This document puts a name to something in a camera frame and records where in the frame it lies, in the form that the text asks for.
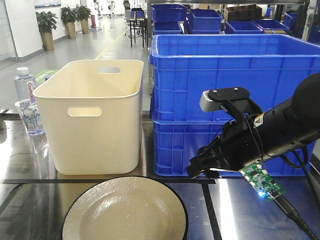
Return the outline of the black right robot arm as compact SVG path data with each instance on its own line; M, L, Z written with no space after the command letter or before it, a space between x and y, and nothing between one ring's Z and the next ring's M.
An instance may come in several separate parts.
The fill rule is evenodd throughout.
M302 148L320 137L320 75L304 79L292 97L264 112L243 87L205 90L200 99L205 112L224 110L232 121L186 167L193 179L218 171L235 172L256 161L268 161Z

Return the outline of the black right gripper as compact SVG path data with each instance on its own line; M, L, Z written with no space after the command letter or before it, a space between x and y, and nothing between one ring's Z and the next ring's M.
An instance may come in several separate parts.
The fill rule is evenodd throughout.
M251 119L246 119L244 125L236 121L225 123L222 133L189 160L188 177L218 178L218 170L239 171L255 161L262 161L265 156L262 138Z

